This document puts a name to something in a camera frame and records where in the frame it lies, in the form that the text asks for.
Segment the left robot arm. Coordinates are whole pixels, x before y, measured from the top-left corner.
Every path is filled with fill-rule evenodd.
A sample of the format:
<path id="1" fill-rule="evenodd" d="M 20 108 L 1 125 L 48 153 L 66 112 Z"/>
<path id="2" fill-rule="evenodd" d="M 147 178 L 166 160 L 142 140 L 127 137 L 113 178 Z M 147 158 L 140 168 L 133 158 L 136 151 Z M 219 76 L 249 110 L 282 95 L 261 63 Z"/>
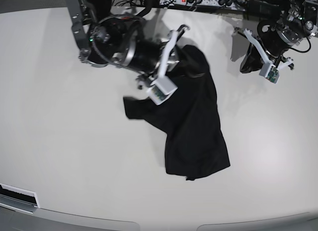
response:
<path id="1" fill-rule="evenodd" d="M 240 72 L 258 71 L 268 80 L 279 77 L 285 67 L 294 68 L 293 60 L 284 56 L 303 40 L 318 33 L 318 0 L 244 0 L 246 9 L 261 18 L 257 33 L 236 28 L 249 41 Z"/>

